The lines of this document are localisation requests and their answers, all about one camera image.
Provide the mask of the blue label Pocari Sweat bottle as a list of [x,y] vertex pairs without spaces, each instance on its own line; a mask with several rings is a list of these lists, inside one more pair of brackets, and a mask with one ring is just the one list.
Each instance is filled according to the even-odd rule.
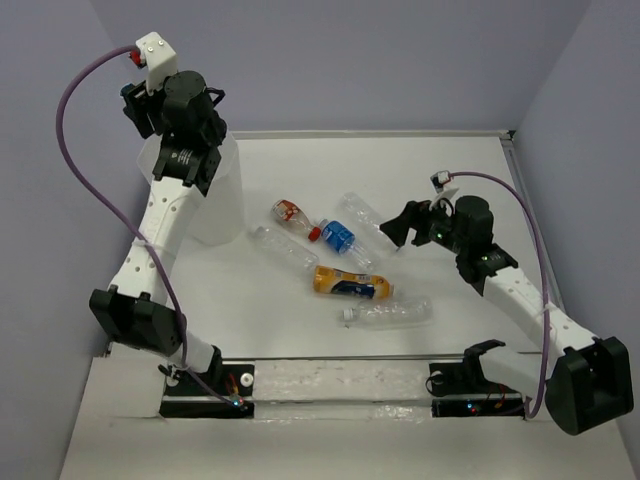
[[321,238],[335,254],[349,259],[366,272],[372,272],[379,265],[378,255],[339,221],[323,219],[319,228]]

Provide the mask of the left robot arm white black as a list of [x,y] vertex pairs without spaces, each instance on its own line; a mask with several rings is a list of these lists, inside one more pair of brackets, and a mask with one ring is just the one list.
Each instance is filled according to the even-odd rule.
[[159,135],[160,149],[130,250],[109,287],[93,291],[89,307],[111,341],[188,369],[189,386],[209,395],[221,383],[221,352],[188,331],[166,282],[222,159],[227,127],[215,109],[222,93],[199,73],[182,71],[153,95],[143,84],[125,87],[122,95],[126,115],[143,137]]

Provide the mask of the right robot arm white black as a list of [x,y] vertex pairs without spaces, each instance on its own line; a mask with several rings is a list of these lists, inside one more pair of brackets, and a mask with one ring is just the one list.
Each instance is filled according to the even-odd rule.
[[541,396],[553,421],[570,435],[630,413],[634,398],[626,346],[615,337],[598,337],[544,302],[517,261],[494,242],[493,224],[486,200],[462,196],[451,211],[445,204],[410,201],[380,226],[398,247],[436,243],[454,253],[461,278],[547,355],[529,358],[503,340],[477,343],[453,368],[443,369],[433,394],[452,395],[461,387],[482,392],[501,384],[524,398]]

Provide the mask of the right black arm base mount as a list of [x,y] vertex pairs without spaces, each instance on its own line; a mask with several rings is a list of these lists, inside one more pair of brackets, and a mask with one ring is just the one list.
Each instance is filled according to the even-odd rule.
[[429,364],[425,389],[432,397],[434,418],[524,418],[522,396],[493,382],[472,380],[461,361]]

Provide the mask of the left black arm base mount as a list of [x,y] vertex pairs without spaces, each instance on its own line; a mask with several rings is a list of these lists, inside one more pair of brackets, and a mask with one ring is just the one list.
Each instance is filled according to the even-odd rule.
[[199,378],[223,400],[212,397],[189,374],[159,365],[165,375],[165,386],[159,415],[167,419],[245,419],[253,418],[255,364],[225,362],[216,383]]

